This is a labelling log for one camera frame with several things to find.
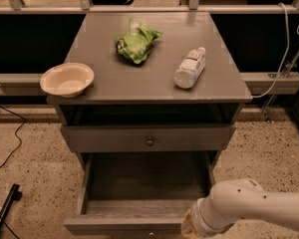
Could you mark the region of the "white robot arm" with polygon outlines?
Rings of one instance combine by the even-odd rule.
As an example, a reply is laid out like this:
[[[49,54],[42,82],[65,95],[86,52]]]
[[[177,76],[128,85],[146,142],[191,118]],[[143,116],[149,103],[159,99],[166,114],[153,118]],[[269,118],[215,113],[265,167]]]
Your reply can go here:
[[[239,220],[261,220],[299,232],[299,192],[265,191],[253,179],[215,183],[193,202],[180,229],[184,236],[210,238]]]

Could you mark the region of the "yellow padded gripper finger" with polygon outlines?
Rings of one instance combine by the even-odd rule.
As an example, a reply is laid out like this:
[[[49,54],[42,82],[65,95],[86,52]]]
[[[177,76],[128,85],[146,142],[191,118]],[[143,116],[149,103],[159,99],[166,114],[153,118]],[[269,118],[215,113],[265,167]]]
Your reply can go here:
[[[191,211],[187,210],[183,221],[180,225],[181,234],[185,237],[192,237],[194,236],[194,227],[191,221]]]

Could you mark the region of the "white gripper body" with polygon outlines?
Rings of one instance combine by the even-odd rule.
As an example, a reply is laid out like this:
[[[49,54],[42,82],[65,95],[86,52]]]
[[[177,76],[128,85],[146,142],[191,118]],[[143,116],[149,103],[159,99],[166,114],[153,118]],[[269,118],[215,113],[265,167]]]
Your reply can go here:
[[[229,225],[213,207],[211,200],[199,198],[190,207],[190,218],[193,231],[200,237],[213,237],[224,233]]]

